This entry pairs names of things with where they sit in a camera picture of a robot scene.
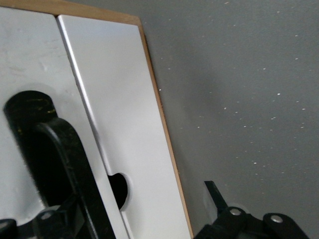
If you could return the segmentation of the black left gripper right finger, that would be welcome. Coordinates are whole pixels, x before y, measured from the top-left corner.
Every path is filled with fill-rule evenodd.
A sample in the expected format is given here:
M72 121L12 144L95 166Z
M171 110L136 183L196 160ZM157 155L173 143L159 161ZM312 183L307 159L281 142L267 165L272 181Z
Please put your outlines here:
M307 239L306 233L289 216L267 213L260 220L238 207L225 202L213 181L205 186L217 209L217 218L206 224L196 239Z

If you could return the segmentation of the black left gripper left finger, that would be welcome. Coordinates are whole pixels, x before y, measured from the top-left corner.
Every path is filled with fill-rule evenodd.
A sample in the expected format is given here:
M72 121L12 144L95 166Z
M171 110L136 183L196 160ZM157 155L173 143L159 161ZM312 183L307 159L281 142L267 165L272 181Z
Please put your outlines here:
M76 198L42 210L31 221L17 225L15 219L1 219L2 239L90 239L89 228Z

